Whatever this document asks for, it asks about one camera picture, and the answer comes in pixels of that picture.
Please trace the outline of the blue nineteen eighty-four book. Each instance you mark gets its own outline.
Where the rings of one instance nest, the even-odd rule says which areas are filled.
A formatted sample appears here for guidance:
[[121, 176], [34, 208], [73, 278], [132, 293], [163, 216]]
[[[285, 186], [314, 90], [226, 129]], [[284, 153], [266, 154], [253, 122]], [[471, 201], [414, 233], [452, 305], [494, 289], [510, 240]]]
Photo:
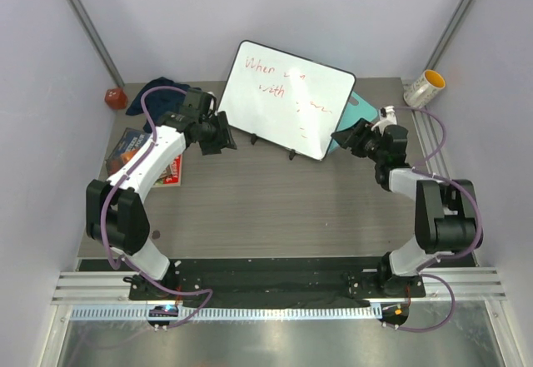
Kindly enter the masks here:
[[125, 152], [131, 150], [139, 151], [151, 137], [152, 135], [150, 133], [127, 127], [120, 140], [113, 148], [111, 154], [113, 152]]

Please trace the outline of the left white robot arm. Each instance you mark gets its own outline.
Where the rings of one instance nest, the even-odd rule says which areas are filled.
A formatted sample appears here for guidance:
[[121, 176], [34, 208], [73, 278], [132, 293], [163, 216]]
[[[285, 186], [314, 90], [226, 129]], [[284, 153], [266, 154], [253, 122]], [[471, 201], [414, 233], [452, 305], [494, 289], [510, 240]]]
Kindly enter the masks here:
[[128, 262], [144, 274], [148, 289], [161, 300], [176, 293], [177, 278], [171, 261], [152, 242], [144, 201], [164, 167], [190, 145], [197, 144], [205, 156], [237, 147], [214, 95], [196, 88], [183, 95], [175, 111], [158, 119], [147, 115], [148, 140], [125, 166], [86, 189], [87, 236], [102, 244], [112, 268]]

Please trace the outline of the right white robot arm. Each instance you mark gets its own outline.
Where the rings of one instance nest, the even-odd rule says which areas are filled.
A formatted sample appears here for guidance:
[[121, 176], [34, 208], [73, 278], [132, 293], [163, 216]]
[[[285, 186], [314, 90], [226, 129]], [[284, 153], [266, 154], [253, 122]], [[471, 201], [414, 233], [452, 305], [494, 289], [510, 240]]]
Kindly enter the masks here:
[[460, 259], [481, 246], [481, 213], [472, 182], [447, 180], [410, 166], [407, 129], [397, 124], [377, 128], [360, 119], [331, 137], [353, 156], [374, 161], [376, 182], [384, 190], [415, 202], [413, 237], [383, 255], [373, 276], [383, 295], [397, 295], [424, 268]]

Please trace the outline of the white whiteboard with red writing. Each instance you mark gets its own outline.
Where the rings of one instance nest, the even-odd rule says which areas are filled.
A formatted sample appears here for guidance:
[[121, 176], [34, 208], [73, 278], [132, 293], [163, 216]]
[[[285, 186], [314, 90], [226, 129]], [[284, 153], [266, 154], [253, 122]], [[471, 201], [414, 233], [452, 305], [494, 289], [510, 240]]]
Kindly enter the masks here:
[[351, 72], [245, 40], [218, 110], [238, 130], [321, 161], [355, 84]]

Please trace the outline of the red paperback book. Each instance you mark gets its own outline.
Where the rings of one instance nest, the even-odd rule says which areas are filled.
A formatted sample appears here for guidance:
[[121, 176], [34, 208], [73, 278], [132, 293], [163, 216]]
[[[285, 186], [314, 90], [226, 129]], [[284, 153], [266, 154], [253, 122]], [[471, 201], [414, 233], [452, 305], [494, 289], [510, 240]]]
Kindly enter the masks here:
[[174, 187], [182, 184], [182, 155], [177, 156], [153, 184], [154, 187]]

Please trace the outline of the dark orange cover book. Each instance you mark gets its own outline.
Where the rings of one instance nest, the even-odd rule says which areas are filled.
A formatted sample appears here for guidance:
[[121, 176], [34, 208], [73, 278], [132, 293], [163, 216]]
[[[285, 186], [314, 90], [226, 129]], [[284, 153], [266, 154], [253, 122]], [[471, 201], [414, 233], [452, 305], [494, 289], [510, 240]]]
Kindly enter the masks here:
[[112, 176], [120, 171], [136, 154], [137, 150], [113, 152], [106, 160], [107, 175]]

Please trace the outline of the dark blue t shirt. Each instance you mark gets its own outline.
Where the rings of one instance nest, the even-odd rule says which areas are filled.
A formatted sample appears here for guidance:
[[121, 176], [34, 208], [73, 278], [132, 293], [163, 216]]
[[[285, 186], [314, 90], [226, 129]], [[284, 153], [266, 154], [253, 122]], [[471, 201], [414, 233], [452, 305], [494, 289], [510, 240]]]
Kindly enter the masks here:
[[185, 100], [186, 93], [191, 89], [190, 85], [174, 82], [165, 77], [159, 77], [147, 83], [133, 99], [126, 110], [127, 116], [143, 115], [141, 98], [145, 92], [149, 92], [154, 87], [173, 87], [177, 90], [160, 89], [150, 92], [145, 98], [145, 106], [154, 123], [166, 112], [177, 112]]

